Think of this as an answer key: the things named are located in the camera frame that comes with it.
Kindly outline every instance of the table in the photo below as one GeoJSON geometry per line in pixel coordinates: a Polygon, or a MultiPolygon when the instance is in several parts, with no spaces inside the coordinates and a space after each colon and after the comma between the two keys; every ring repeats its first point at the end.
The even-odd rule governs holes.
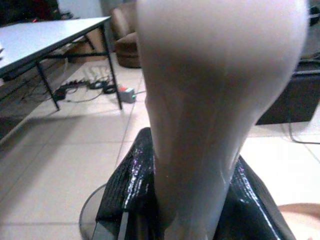
{"type": "Polygon", "coordinates": [[[3,59],[0,60],[0,78],[11,71],[17,70],[27,64],[35,63],[41,79],[43,80],[57,110],[60,109],[54,98],[53,91],[48,84],[40,61],[47,58],[82,58],[91,56],[107,56],[112,75],[112,83],[117,96],[119,108],[122,103],[117,87],[117,80],[112,65],[108,41],[105,36],[105,22],[110,17],[97,17],[88,19],[72,19],[44,21],[35,23],[18,23],[0,28],[0,41],[4,48],[3,59]],[[94,29],[99,29],[104,52],[80,54],[52,54],[50,53],[62,46],[72,43],[81,36],[94,29]]]}

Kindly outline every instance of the skin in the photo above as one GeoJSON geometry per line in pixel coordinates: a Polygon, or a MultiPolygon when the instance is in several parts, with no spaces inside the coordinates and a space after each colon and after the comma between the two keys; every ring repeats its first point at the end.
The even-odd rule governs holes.
{"type": "Polygon", "coordinates": [[[138,0],[137,33],[165,240],[212,239],[247,134],[307,32],[303,0],[138,0]]]}

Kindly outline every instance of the black speaker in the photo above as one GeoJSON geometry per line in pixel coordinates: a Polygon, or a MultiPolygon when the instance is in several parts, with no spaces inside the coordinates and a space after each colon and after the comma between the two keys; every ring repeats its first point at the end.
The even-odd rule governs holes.
{"type": "Polygon", "coordinates": [[[288,86],[256,123],[308,122],[320,100],[320,75],[293,76],[288,86]]]}

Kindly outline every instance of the brown leather chair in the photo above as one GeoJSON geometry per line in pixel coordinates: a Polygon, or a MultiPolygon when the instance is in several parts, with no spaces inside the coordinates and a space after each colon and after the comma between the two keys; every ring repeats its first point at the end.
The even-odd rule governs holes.
{"type": "Polygon", "coordinates": [[[124,3],[111,10],[116,57],[119,64],[127,68],[141,67],[137,49],[136,16],[136,2],[124,3]]]}

